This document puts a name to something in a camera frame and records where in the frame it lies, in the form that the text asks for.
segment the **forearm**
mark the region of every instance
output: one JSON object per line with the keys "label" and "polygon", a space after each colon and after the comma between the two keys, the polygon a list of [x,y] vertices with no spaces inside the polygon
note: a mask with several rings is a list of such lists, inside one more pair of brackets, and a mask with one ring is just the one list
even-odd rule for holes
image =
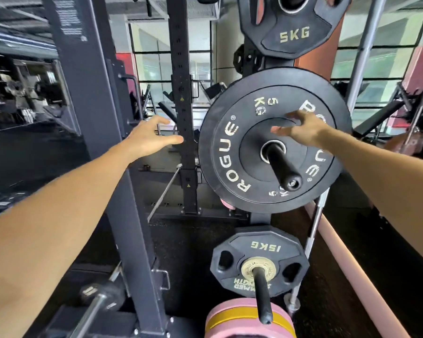
{"label": "forearm", "polygon": [[337,130],[326,131],[321,141],[423,256],[423,160],[360,142]]}
{"label": "forearm", "polygon": [[23,335],[28,318],[38,315],[90,238],[127,164],[112,149],[0,215],[0,320],[19,317],[10,330]]}

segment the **hand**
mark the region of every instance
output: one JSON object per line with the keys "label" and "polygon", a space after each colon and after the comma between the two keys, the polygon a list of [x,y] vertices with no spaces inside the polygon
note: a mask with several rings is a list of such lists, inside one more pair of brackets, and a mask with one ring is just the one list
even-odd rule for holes
{"label": "hand", "polygon": [[162,136],[156,135],[157,124],[169,124],[170,121],[164,117],[154,115],[148,121],[141,121],[122,142],[113,149],[124,154],[128,163],[135,161],[142,156],[158,152],[167,145],[178,145],[184,141],[180,135]]}
{"label": "hand", "polygon": [[335,130],[328,126],[322,119],[304,110],[297,110],[286,114],[287,117],[301,120],[300,126],[271,127],[271,133],[279,136],[290,136],[296,142],[305,146],[314,146],[324,149],[322,136],[328,131]]}

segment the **window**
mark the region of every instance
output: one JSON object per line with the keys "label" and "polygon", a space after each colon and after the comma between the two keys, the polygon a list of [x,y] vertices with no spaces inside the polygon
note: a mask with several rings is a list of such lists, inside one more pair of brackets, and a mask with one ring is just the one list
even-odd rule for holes
{"label": "window", "polygon": [[[367,14],[349,12],[345,15],[332,82],[349,81],[366,21]],[[354,127],[390,102],[397,84],[404,78],[422,32],[421,9],[383,14],[364,71],[364,91],[358,96],[352,115]]]}
{"label": "window", "polygon": [[[158,107],[158,102],[162,101],[173,107],[174,103],[163,94],[163,92],[169,94],[172,91],[168,22],[156,20],[133,22],[130,24],[129,30],[141,89],[145,91],[147,85],[151,85],[151,95],[155,107]],[[208,100],[199,86],[199,81],[204,88],[209,87],[212,83],[210,30],[209,20],[188,20],[190,73],[193,79],[192,106],[195,126],[202,124],[204,111],[206,112],[209,107]]]}

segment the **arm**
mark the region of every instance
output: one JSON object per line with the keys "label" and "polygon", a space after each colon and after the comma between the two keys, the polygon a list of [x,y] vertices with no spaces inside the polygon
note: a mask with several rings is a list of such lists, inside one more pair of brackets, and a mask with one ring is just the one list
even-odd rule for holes
{"label": "arm", "polygon": [[360,142],[313,113],[287,116],[299,118],[302,125],[271,131],[336,156],[380,213],[423,256],[423,160]]}
{"label": "arm", "polygon": [[121,143],[0,214],[0,337],[20,338],[80,253],[128,164],[181,136],[157,136],[159,116]]}

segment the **gym floor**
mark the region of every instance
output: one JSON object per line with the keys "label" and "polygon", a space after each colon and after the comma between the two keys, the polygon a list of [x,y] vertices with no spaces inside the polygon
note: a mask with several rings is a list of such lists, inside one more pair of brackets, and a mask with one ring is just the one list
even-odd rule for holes
{"label": "gym floor", "polygon": [[[163,151],[138,164],[175,170],[176,153]],[[0,132],[0,190],[19,182],[33,191],[88,160],[84,144],[58,133],[53,126]],[[150,182],[150,205],[165,185]],[[219,199],[206,185],[200,185],[202,206],[219,207]],[[166,202],[178,204],[180,187],[174,186]],[[365,270],[412,338],[423,338],[423,259],[392,227],[371,219],[368,199],[352,178],[343,173],[332,186],[324,210],[330,223]],[[276,214],[272,225],[305,242],[309,217],[304,209]],[[169,271],[171,290],[164,293],[166,312],[204,320],[209,310],[236,297],[224,290],[209,271],[214,246],[234,233],[232,220],[154,219],[150,227],[161,267]],[[66,273],[26,338],[37,337],[62,304],[79,306],[78,291],[83,284],[105,276],[118,262],[110,226],[104,215],[77,260]],[[311,253],[311,267],[299,294],[301,309],[294,317],[301,337],[380,337],[349,282],[318,235]],[[283,305],[282,297],[273,302]],[[124,309],[131,311],[130,301]]]}

